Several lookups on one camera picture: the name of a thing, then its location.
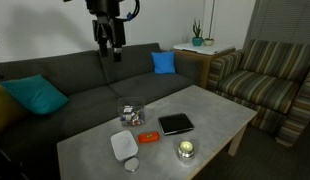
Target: side table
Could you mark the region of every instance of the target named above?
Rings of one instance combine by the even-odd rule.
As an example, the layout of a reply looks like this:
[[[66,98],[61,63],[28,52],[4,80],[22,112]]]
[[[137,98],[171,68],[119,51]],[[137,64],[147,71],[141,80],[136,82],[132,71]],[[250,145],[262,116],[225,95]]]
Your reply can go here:
[[[176,54],[192,56],[203,62],[200,87],[206,89],[211,60],[235,51],[233,45],[213,44],[212,46],[193,46],[190,43],[173,46]]]

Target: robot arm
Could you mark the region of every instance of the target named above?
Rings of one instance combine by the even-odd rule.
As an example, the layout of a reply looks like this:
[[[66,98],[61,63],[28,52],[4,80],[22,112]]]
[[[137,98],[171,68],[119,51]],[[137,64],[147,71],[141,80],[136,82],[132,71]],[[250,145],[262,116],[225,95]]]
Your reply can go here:
[[[97,17],[97,20],[93,20],[93,31],[101,55],[107,56],[106,44],[109,41],[115,61],[121,60],[121,48],[126,44],[124,22],[134,19],[139,13],[139,0],[135,0],[133,14],[129,13],[126,19],[117,18],[120,15],[119,3],[122,1],[124,0],[86,0],[87,9]]]

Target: candle holder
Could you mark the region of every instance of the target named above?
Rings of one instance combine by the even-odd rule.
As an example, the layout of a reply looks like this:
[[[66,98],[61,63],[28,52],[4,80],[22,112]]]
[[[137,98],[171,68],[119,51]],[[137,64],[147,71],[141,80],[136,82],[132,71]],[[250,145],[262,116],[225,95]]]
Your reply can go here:
[[[189,141],[182,141],[177,148],[177,154],[181,161],[189,162],[195,155],[193,144]]]

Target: white dish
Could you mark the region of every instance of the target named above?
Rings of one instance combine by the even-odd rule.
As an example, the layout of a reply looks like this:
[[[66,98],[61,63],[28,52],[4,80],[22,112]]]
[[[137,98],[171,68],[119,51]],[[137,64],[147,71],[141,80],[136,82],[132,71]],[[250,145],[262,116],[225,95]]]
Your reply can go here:
[[[138,147],[132,133],[125,130],[111,137],[114,154],[117,160],[123,161],[133,157],[138,152]]]

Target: sofa armrest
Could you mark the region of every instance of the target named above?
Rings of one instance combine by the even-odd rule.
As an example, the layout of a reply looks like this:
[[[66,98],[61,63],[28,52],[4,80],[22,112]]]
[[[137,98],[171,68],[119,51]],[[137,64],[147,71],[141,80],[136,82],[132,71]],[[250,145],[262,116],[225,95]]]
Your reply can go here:
[[[175,54],[175,69],[182,76],[187,77],[194,85],[199,86],[203,63],[192,56]]]
[[[310,70],[296,95],[287,119],[280,127],[277,142],[293,146],[307,124],[310,122]]]
[[[237,50],[213,59],[209,68],[207,89],[215,92],[218,82],[223,79],[223,77],[237,70],[243,55],[243,50]]]

